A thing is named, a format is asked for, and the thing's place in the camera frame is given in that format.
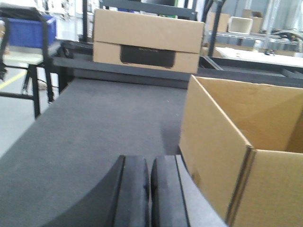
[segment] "box flap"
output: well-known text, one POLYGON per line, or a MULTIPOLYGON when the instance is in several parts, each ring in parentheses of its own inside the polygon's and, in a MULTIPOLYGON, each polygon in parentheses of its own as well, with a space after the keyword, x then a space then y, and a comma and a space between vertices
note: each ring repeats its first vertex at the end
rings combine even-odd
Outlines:
POLYGON ((204 23, 120 11, 95 11, 94 41, 200 53, 204 23))
POLYGON ((250 143, 194 76, 179 146, 193 180, 225 219, 250 143))
POLYGON ((286 150, 289 152, 303 153, 303 110, 301 111, 301 116, 296 124, 286 150))
POLYGON ((303 108, 303 89, 197 78, 255 148, 286 151, 303 108))
POLYGON ((303 154, 257 150, 233 227, 302 226, 302 179, 303 154))

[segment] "open cardboard box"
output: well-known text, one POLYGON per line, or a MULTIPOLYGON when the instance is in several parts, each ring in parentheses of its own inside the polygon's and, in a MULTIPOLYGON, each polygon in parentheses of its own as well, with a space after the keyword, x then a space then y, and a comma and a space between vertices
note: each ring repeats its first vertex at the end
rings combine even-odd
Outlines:
MULTIPOLYGON (((216 13, 214 13, 214 12, 209 12, 208 15, 207 15, 206 24, 208 24, 208 26, 207 26, 208 31, 213 30, 215 15, 216 15, 216 13)), ((220 13, 220 19, 219 19, 217 32, 226 32, 227 31, 228 19, 230 17, 231 16, 229 14, 220 13)))
POLYGON ((303 89, 192 76, 179 146, 229 226, 303 226, 303 89))
POLYGON ((250 18, 253 20, 251 32, 253 33, 259 33, 262 23, 263 23, 263 17, 262 13, 259 11, 252 11, 250 9, 244 9, 242 12, 242 17, 250 18))

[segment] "blue plastic bin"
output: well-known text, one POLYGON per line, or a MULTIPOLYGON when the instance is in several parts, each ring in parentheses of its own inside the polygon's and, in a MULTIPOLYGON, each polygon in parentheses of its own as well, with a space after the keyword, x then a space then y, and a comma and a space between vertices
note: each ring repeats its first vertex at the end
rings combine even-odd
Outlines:
MULTIPOLYGON (((51 45, 57 35, 56 18, 44 15, 48 25, 48 45, 51 45)), ((9 18, 9 45, 42 48, 42 23, 34 20, 9 18)))

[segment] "table leg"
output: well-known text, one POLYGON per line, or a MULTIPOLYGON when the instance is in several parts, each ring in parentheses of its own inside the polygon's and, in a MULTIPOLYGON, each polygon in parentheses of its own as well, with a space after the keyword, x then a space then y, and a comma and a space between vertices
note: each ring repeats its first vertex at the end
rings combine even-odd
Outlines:
POLYGON ((39 86, 38 86, 38 73, 36 65, 28 66, 28 73, 32 78, 33 83, 33 101, 34 101, 34 112, 35 118, 40 115, 40 98, 39 98, 39 86))
POLYGON ((60 67, 60 71, 59 71, 59 74, 58 74, 59 94, 67 86, 67 78, 66 77, 67 77, 66 67, 60 67))
POLYGON ((22 94, 24 94, 25 92, 28 93, 28 88, 27 87, 28 87, 29 78, 30 78, 30 73, 27 70, 27 75, 24 79, 23 88, 22 88, 22 91, 21 91, 22 94))
POLYGON ((52 84, 50 66, 48 64, 45 65, 45 78, 46 78, 46 83, 47 83, 48 102, 52 103, 53 102, 53 84, 52 84))

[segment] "white container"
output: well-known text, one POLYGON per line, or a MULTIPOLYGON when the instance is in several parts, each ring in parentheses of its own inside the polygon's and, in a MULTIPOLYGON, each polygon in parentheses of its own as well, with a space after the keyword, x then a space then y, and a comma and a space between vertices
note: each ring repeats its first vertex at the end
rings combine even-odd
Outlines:
POLYGON ((231 17, 228 21, 228 32, 250 34, 253 20, 250 18, 231 17))

